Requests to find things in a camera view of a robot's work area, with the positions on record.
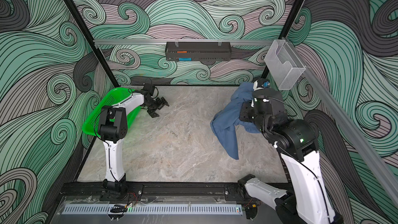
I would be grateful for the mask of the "blue t-shirt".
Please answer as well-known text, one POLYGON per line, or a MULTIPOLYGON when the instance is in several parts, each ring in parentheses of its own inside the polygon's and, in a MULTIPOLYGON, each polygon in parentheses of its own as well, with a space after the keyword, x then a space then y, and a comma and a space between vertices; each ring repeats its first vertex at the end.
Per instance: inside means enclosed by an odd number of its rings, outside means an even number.
POLYGON ((216 113, 213 120, 210 122, 213 134, 217 137, 227 154, 235 160, 239 159, 235 127, 241 125, 248 133, 260 133, 253 123, 239 120, 240 110, 243 104, 250 103, 253 99, 253 87, 254 83, 242 83, 232 94, 227 106, 216 113))

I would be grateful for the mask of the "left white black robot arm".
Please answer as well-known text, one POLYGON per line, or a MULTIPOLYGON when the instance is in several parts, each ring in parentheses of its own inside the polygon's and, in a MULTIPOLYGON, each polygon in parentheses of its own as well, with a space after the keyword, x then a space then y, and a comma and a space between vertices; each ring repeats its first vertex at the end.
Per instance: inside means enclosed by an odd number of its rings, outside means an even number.
POLYGON ((169 106, 169 103, 164 97, 153 95, 157 90, 152 84, 145 84, 141 90, 116 88, 110 92, 113 101, 101 107, 94 133, 104 142, 106 176, 103 187, 106 190, 127 194, 128 185, 122 161, 123 142, 129 130, 127 116, 145 108, 151 118, 159 117, 156 111, 169 106))

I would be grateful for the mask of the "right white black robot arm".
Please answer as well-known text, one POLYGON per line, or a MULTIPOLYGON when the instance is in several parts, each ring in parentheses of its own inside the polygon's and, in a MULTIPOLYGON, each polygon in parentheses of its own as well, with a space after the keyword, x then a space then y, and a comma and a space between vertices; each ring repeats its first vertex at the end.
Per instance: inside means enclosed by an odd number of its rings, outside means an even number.
POLYGON ((271 207, 284 224, 343 223, 327 196, 317 136, 306 121, 288 117, 282 94, 271 88, 255 90, 252 102, 242 106, 241 117, 280 154, 293 187, 289 192, 249 174, 239 181, 244 194, 271 207))

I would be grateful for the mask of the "black wall tray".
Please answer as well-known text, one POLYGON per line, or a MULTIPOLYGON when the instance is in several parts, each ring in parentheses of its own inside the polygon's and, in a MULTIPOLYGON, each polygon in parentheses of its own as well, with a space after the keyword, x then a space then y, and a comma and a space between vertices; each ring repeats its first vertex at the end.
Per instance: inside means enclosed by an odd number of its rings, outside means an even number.
POLYGON ((229 61, 232 57, 230 43, 175 43, 167 42, 165 56, 168 61, 199 61, 211 63, 216 61, 229 61))

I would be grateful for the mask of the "clear acrylic wall holder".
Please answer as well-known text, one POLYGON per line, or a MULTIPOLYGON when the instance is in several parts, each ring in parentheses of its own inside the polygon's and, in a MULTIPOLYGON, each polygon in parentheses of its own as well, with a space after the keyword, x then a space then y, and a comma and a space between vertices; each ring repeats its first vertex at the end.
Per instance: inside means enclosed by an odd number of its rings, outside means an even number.
POLYGON ((264 61, 279 90, 291 90, 306 70, 294 45, 285 39, 273 41, 264 61))

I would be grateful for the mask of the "aluminium back rail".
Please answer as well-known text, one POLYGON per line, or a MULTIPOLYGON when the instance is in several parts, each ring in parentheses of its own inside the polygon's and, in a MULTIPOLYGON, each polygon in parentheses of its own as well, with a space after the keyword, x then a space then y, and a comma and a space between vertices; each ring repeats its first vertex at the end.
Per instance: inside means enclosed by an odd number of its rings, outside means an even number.
POLYGON ((268 46, 273 40, 256 40, 256 39, 94 39, 97 46, 103 45, 166 45, 167 42, 175 43, 230 43, 232 46, 268 46))

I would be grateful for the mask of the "aluminium rail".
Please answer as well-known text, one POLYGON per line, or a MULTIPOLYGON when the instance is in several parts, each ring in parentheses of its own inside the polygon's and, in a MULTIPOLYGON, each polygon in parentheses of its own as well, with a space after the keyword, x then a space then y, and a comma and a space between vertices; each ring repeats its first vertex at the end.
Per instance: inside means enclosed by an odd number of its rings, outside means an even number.
POLYGON ((273 40, 256 40, 256 39, 94 39, 97 46, 103 45, 166 45, 167 42, 175 43, 230 43, 232 46, 268 46, 273 40))
POLYGON ((287 38, 282 38, 292 50, 294 56, 303 64, 305 71, 303 76, 307 78, 314 91, 318 94, 321 101, 329 109, 332 117, 337 121, 342 132, 351 141, 351 145, 356 149, 363 161, 368 165, 375 178, 379 181, 384 191, 387 193, 395 206, 398 206, 398 179, 383 161, 377 151, 368 142, 364 134, 355 125, 348 114, 339 105, 333 95, 319 81, 314 70, 306 64, 300 56, 292 42, 287 38))

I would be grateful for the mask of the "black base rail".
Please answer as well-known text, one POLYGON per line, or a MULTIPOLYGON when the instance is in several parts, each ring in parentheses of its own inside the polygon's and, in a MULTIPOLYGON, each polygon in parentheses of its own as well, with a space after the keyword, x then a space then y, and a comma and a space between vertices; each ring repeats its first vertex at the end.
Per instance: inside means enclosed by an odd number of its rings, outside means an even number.
POLYGON ((139 200, 157 197, 211 197, 230 202, 248 202, 251 197, 238 183, 179 183, 134 182, 126 183, 121 193, 105 189, 102 182, 66 183, 60 190, 62 196, 99 196, 104 201, 139 200))

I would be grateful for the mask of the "aluminium right rail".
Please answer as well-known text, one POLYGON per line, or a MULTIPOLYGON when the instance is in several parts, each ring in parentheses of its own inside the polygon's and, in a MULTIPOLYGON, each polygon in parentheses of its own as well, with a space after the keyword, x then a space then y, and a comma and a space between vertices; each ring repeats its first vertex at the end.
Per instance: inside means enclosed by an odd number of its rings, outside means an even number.
POLYGON ((375 178, 379 181, 384 191, 387 193, 395 206, 398 206, 398 179, 383 161, 377 151, 368 142, 364 134, 355 125, 348 114, 339 105, 333 95, 319 81, 314 70, 306 64, 300 56, 292 42, 287 38, 282 38, 292 50, 294 56, 303 64, 305 71, 303 76, 307 78, 314 91, 318 94, 321 101, 329 109, 332 117, 337 121, 342 132, 351 141, 351 145, 356 149, 363 161, 368 165, 375 178))

